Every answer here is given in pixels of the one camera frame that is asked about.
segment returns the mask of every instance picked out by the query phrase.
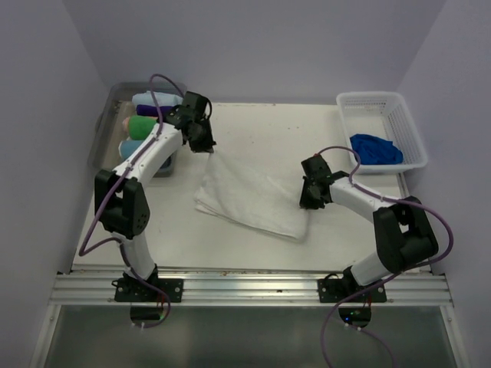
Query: white table surface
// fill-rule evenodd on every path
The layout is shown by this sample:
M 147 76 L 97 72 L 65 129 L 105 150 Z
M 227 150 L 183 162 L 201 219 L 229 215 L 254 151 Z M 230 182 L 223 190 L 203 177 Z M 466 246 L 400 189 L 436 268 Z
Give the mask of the white table surface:
M 215 103 L 212 116 L 216 149 L 268 173 L 298 183 L 300 162 L 326 146 L 345 145 L 338 108 L 332 105 Z M 310 211 L 308 235 L 294 243 L 234 225 L 194 209 L 193 193 L 203 177 L 208 154 L 183 147 L 169 178 L 146 188 L 150 253 L 162 267 L 341 271 L 375 250 L 373 225 L 339 205 Z M 331 170 L 349 172 L 348 153 L 324 154 Z M 367 186 L 400 196 L 397 176 L 358 176 Z M 91 203 L 83 235 L 94 216 Z M 109 236 L 99 223 L 93 244 Z M 81 258 L 84 265 L 122 265 L 116 245 L 103 245 Z

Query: light blue rolled towel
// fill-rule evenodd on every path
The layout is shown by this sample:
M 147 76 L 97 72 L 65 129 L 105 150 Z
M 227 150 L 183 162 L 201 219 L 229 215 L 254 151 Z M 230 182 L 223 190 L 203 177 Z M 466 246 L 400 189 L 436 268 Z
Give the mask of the light blue rolled towel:
M 155 98 L 159 103 L 159 106 L 176 106 L 183 102 L 183 98 L 175 94 L 165 94 L 164 92 L 155 92 Z M 144 94 L 135 94 L 131 99 L 133 105 L 150 105 L 155 106 L 152 100 L 152 95 L 148 90 Z

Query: gray wall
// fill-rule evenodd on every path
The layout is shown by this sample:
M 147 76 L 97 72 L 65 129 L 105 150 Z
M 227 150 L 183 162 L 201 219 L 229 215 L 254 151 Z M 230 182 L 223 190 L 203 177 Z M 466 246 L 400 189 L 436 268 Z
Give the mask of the gray wall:
M 91 191 L 87 156 L 106 87 L 61 1 L 0 11 L 0 366 L 27 366 L 56 271 Z
M 440 269 L 473 366 L 485 367 L 491 361 L 491 2 L 469 3 L 447 1 L 399 91 L 430 157 L 425 170 L 407 175 L 410 190 L 453 226 L 456 245 Z
M 159 71 L 214 100 L 395 90 L 444 0 L 64 0 L 110 87 Z

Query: blue towel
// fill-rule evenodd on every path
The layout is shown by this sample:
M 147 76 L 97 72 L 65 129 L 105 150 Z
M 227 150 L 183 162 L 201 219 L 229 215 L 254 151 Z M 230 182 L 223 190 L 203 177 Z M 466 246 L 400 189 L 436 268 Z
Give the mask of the blue towel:
M 355 134 L 350 141 L 353 150 L 360 155 L 362 165 L 396 165 L 403 162 L 402 152 L 390 140 Z

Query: basket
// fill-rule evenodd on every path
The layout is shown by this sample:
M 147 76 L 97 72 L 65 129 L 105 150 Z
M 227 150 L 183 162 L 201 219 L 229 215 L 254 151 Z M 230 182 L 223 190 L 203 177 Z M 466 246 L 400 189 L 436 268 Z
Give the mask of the basket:
M 391 140 L 403 153 L 404 161 L 397 165 L 361 165 L 357 173 L 390 174 L 424 167 L 427 153 L 417 133 L 406 102 L 394 92 L 350 92 L 336 98 L 346 144 L 351 147 L 350 137 L 357 133 L 378 136 Z M 350 155 L 351 165 L 356 159 Z

